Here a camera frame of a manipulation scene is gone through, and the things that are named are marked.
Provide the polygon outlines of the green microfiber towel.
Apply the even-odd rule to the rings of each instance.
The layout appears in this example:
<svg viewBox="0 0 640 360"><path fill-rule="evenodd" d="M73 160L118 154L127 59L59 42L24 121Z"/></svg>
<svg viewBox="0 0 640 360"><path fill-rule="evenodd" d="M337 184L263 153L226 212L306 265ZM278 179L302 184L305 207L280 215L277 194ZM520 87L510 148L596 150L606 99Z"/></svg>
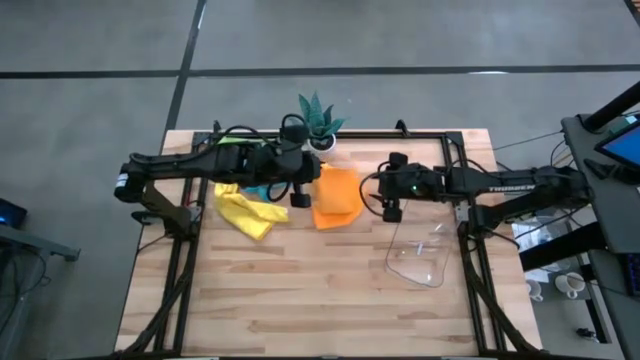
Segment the green microfiber towel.
<svg viewBox="0 0 640 360"><path fill-rule="evenodd" d="M224 136L220 140L217 141L216 145L224 145L224 144L237 144L237 143L257 143L264 144L265 142L262 139L256 138L243 138L243 137L233 137L233 136Z"/></svg>

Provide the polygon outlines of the white crumpled papers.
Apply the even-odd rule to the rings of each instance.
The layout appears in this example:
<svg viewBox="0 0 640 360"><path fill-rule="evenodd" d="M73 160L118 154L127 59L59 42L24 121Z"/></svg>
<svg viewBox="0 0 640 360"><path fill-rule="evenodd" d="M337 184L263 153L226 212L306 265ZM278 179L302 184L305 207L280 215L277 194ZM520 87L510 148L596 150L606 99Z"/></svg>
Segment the white crumpled papers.
<svg viewBox="0 0 640 360"><path fill-rule="evenodd" d="M548 223L552 217L542 216L517 221L511 224L514 240L520 245L520 252L550 242L554 235Z"/></svg>

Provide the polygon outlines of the black device with blue light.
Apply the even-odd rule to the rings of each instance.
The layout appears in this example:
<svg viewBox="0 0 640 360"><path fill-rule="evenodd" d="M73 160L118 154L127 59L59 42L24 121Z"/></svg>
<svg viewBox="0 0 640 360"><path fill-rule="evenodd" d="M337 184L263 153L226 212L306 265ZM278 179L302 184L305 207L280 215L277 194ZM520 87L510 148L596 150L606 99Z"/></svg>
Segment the black device with blue light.
<svg viewBox="0 0 640 360"><path fill-rule="evenodd" d="M20 229L27 214L28 211L25 208L0 198L0 225Z"/></svg>

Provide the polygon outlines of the tablet with blue screen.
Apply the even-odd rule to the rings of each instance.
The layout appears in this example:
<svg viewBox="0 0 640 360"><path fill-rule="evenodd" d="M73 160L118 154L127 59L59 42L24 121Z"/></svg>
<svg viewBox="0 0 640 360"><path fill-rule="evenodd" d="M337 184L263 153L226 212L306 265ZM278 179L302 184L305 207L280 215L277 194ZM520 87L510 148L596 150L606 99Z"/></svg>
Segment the tablet with blue screen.
<svg viewBox="0 0 640 360"><path fill-rule="evenodd" d="M640 122L628 125L595 145L594 150L640 171Z"/></svg>

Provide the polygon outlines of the clear plastic basket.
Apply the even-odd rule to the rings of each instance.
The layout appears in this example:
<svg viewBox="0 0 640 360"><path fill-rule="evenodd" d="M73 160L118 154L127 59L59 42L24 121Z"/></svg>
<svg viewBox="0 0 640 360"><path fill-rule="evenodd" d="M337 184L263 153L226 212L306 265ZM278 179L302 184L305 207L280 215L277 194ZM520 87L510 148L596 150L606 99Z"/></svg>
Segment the clear plastic basket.
<svg viewBox="0 0 640 360"><path fill-rule="evenodd" d="M439 288L455 252L456 219L451 205L407 201L387 248L387 273L412 285Z"/></svg>

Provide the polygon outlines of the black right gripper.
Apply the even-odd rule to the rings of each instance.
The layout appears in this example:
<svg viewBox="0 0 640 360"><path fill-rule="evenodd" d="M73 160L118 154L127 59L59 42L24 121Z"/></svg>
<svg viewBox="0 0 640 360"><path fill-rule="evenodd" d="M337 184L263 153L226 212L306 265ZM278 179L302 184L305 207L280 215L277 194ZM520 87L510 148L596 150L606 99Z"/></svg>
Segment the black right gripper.
<svg viewBox="0 0 640 360"><path fill-rule="evenodd" d="M408 156L391 152L388 169L378 175L378 193L384 222L400 223L403 210L399 199L440 201L445 194L444 175L418 163L408 164Z"/></svg>

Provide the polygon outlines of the orange microfiber towel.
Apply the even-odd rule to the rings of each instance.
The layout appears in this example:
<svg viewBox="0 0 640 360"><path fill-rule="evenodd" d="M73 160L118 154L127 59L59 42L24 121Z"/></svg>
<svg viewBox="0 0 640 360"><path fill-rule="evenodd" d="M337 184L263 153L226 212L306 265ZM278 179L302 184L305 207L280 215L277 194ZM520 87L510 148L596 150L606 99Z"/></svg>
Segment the orange microfiber towel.
<svg viewBox="0 0 640 360"><path fill-rule="evenodd" d="M359 194L360 179L354 169L321 165L320 177L313 181L312 217L318 230L350 225L364 205Z"/></svg>

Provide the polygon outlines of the black keyboard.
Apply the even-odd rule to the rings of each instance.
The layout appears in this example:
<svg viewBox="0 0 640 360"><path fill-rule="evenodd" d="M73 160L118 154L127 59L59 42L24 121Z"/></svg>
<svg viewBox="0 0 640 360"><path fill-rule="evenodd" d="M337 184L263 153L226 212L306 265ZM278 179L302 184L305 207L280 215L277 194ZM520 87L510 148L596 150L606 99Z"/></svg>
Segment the black keyboard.
<svg viewBox="0 0 640 360"><path fill-rule="evenodd" d="M640 253L621 255L625 286L631 297L640 297Z"/></svg>

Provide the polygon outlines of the black stand beam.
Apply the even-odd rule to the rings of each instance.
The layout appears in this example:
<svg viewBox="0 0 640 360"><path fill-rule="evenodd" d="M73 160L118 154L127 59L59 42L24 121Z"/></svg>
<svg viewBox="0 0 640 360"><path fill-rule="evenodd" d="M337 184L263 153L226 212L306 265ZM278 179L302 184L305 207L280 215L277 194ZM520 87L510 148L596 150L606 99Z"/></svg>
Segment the black stand beam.
<svg viewBox="0 0 640 360"><path fill-rule="evenodd" d="M538 269L590 250L606 250L607 244L598 222L582 226L558 238L536 245L520 254L525 272Z"/></svg>

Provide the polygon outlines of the blue microfiber towel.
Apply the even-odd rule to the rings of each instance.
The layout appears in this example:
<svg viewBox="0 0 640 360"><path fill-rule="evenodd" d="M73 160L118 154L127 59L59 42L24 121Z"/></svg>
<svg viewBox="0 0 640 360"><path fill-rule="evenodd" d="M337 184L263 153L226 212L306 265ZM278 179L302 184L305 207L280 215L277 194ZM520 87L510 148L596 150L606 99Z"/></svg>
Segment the blue microfiber towel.
<svg viewBox="0 0 640 360"><path fill-rule="evenodd" d="M257 187L243 187L242 191L247 194L257 195L262 201L269 202L269 194L272 190L283 190L286 187L285 183L273 184L271 189L268 189L267 185Z"/></svg>

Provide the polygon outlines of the black slanted pole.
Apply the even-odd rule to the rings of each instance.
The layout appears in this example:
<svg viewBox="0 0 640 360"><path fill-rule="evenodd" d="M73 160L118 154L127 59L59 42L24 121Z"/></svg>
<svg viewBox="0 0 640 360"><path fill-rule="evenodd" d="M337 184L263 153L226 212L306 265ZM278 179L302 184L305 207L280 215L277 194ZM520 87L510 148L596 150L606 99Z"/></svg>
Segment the black slanted pole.
<svg viewBox="0 0 640 360"><path fill-rule="evenodd" d="M640 81L588 116L582 121L582 127L588 132L595 133L638 103L640 103Z"/></svg>

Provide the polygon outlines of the grey desk leg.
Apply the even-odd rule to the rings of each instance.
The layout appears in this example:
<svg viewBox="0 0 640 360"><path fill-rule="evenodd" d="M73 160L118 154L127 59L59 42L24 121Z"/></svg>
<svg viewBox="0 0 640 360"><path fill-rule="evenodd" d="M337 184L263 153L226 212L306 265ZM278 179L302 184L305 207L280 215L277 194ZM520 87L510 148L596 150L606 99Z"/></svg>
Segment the grey desk leg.
<svg viewBox="0 0 640 360"><path fill-rule="evenodd" d="M76 261L80 250L59 244L13 227L0 224L0 264L8 263L13 249L33 248L50 255L62 256L66 261Z"/></svg>

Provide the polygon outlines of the potted plant in white pot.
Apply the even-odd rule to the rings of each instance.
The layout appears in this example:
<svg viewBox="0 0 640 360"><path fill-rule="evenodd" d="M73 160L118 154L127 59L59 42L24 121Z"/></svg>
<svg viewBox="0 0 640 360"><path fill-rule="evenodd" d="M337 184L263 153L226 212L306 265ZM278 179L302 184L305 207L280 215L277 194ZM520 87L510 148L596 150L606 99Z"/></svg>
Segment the potted plant in white pot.
<svg viewBox="0 0 640 360"><path fill-rule="evenodd" d="M299 94L298 102L309 131L309 147L320 153L330 152L336 145L337 133L346 119L334 118L332 105L324 109L317 92L313 93L311 99Z"/></svg>

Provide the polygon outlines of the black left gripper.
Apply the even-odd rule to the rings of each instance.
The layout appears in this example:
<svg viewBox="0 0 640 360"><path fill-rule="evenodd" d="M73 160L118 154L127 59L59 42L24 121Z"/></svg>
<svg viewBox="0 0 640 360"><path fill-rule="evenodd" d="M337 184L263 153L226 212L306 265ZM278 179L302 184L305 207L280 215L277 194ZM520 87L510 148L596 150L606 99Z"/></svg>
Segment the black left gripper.
<svg viewBox="0 0 640 360"><path fill-rule="evenodd" d="M304 144L309 137L309 129L304 123L284 124L279 129L281 142ZM263 145L251 153L244 168L247 171L244 186L294 183L291 205L295 208L311 207L311 195L303 191L301 184L310 183L321 175L321 161L312 152Z"/></svg>

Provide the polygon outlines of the yellow microfiber towel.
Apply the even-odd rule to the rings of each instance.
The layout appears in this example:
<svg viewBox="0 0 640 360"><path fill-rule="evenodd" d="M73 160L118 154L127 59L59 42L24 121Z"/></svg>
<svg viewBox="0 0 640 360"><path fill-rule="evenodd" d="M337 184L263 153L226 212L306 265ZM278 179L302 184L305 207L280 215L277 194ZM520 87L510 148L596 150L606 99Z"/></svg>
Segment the yellow microfiber towel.
<svg viewBox="0 0 640 360"><path fill-rule="evenodd" d="M216 183L214 204L222 218L255 241L261 241L276 223L289 221L287 208L250 200L237 184Z"/></svg>

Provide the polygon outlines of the dark grey desk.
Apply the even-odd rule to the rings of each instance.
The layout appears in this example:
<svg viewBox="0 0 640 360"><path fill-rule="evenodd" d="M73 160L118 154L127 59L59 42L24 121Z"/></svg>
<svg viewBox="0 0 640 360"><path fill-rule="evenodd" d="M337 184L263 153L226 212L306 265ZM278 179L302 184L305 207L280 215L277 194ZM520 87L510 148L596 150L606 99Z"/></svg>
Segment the dark grey desk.
<svg viewBox="0 0 640 360"><path fill-rule="evenodd" d="M585 131L577 118L561 120L565 139L578 169L591 188L592 208L607 244L591 250L590 263L604 297L626 360L640 360L640 297L626 292L621 254L640 254L640 191L615 179L600 179L584 162L613 165L615 161L595 150L606 136Z"/></svg>

